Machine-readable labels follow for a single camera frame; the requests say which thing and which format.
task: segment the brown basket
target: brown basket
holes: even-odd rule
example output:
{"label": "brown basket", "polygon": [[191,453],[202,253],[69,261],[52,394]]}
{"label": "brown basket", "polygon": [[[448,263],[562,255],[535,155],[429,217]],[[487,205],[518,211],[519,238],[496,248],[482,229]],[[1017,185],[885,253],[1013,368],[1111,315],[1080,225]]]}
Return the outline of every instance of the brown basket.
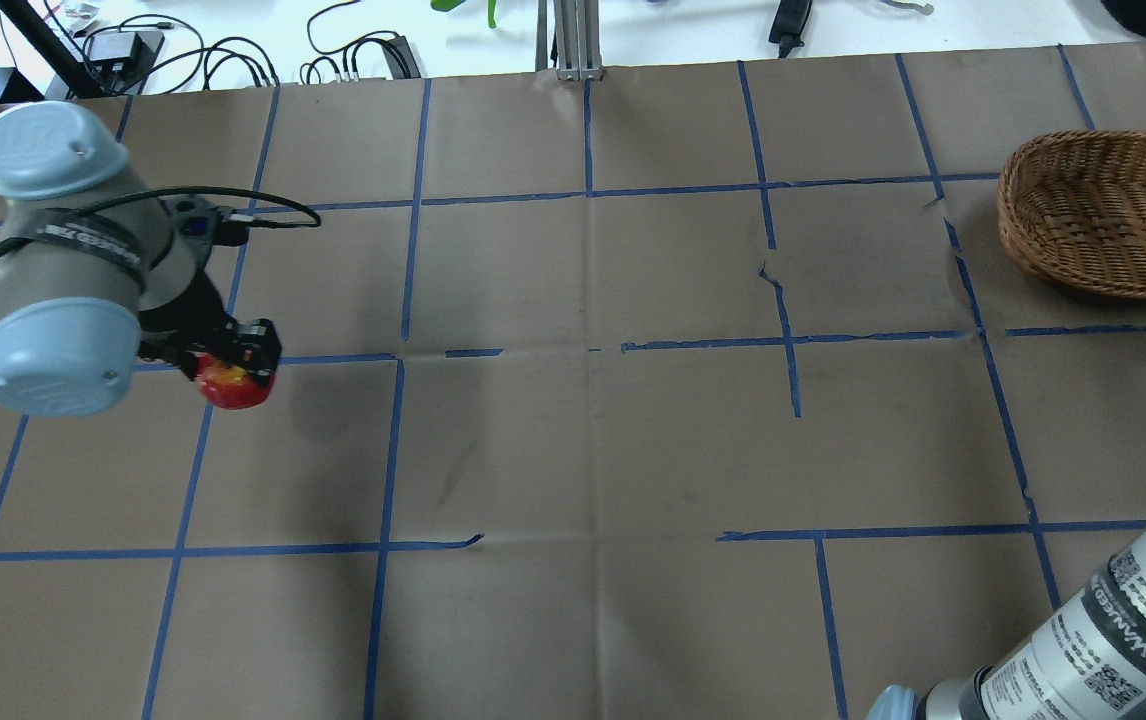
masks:
{"label": "brown basket", "polygon": [[1146,299],[1146,132],[1037,136],[1004,165],[998,205],[999,240],[1026,272]]}

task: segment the red apple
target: red apple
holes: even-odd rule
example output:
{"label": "red apple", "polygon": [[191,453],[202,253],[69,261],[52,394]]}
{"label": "red apple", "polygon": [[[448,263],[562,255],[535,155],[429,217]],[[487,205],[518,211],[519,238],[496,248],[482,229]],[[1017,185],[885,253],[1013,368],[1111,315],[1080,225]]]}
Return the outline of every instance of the red apple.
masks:
{"label": "red apple", "polygon": [[227,365],[207,352],[201,352],[195,359],[199,365],[195,373],[195,386],[199,389],[199,396],[222,410],[243,410],[259,405],[270,396],[270,388],[275,386],[275,375],[270,376],[270,383],[266,388],[259,388],[252,375],[237,365]]}

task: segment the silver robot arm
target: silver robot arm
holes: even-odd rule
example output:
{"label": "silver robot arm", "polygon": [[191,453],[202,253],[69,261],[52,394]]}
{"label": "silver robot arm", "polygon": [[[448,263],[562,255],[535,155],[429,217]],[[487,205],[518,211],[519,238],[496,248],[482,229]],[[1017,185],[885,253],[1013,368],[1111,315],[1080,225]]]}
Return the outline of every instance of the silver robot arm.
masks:
{"label": "silver robot arm", "polygon": [[124,201],[147,190],[96,115],[66,102],[0,114],[0,405],[89,415],[128,392],[135,359],[194,378],[198,352],[270,385],[273,323],[226,314],[203,266],[248,226],[198,196]]}

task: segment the stain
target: stain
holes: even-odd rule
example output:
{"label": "stain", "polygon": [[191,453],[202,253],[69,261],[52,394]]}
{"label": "stain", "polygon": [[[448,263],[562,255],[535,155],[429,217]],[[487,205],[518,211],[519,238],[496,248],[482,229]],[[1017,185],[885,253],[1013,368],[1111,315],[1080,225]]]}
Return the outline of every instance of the stain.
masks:
{"label": "stain", "polygon": [[458,485],[462,484],[462,477],[468,470],[468,465],[471,461],[480,455],[480,441],[474,439],[466,447],[462,448],[462,452],[454,457],[453,464],[449,465],[448,474],[444,477],[444,490],[440,491],[440,498],[435,501],[435,509],[444,507],[446,502],[449,502],[449,498],[453,493],[457,491]]}

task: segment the black tube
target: black tube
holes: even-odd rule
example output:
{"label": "black tube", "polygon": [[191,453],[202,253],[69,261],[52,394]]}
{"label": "black tube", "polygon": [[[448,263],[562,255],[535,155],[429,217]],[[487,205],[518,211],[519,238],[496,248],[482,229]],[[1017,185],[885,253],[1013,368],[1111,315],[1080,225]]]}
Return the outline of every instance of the black tube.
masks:
{"label": "black tube", "polygon": [[0,0],[0,11],[7,15],[17,32],[26,38],[26,42],[34,47],[39,56],[53,68],[53,72],[57,73],[61,81],[65,83],[77,97],[107,96],[96,79],[93,79],[88,70],[84,69],[84,64],[74,58],[61,40],[57,40],[52,30],[44,24],[44,18],[39,17],[39,13],[32,9],[26,0]]}

